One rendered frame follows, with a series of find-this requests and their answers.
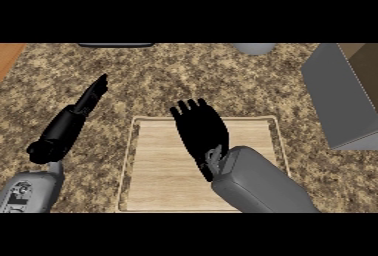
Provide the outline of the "grey round container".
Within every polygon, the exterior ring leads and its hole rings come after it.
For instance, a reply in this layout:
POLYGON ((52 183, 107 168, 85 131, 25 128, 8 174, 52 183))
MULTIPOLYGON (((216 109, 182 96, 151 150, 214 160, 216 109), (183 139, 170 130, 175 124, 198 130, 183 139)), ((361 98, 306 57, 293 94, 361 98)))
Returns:
POLYGON ((263 55, 275 48, 275 43, 235 43, 234 47, 248 55, 263 55))

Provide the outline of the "pale wooden tray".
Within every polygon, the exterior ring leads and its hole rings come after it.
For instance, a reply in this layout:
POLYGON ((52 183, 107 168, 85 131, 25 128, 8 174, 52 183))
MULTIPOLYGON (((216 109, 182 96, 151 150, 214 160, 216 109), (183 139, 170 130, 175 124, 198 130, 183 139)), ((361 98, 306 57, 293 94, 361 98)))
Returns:
MULTIPOLYGON (((253 147, 282 171, 290 170, 275 116, 223 119, 234 146, 253 147)), ((170 117, 133 118, 120 179, 119 213, 234 213, 210 183, 178 134, 170 117)))

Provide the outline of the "grey cardboard box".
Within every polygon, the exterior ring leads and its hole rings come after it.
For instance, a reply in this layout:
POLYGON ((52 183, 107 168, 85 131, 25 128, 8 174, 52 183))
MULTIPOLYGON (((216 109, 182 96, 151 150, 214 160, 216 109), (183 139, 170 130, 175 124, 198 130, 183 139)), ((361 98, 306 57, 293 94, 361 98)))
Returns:
POLYGON ((330 148, 378 150, 378 43, 321 43, 302 74, 330 148))

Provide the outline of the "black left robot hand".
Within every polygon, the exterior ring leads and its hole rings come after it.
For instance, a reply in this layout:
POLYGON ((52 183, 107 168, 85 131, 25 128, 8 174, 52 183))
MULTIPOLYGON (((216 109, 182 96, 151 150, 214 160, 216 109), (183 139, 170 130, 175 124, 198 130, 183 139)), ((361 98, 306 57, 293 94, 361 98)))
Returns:
POLYGON ((79 138, 89 114, 108 91, 107 78, 108 75, 104 74, 92 83, 77 103, 61 110, 43 131, 40 139, 30 144, 27 153, 33 163, 58 162, 65 157, 79 138))

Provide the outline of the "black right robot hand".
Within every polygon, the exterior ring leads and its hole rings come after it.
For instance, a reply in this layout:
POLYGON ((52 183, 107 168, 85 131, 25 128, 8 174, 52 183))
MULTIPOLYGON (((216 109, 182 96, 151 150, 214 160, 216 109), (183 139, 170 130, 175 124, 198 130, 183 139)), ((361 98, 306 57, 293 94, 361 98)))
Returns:
POLYGON ((178 102, 179 107, 172 107, 170 112, 176 121, 178 132, 186 150, 195 160, 198 169, 209 182, 213 173, 207 166, 206 154, 222 146, 222 156, 229 151, 229 132, 225 122, 203 98, 178 102))

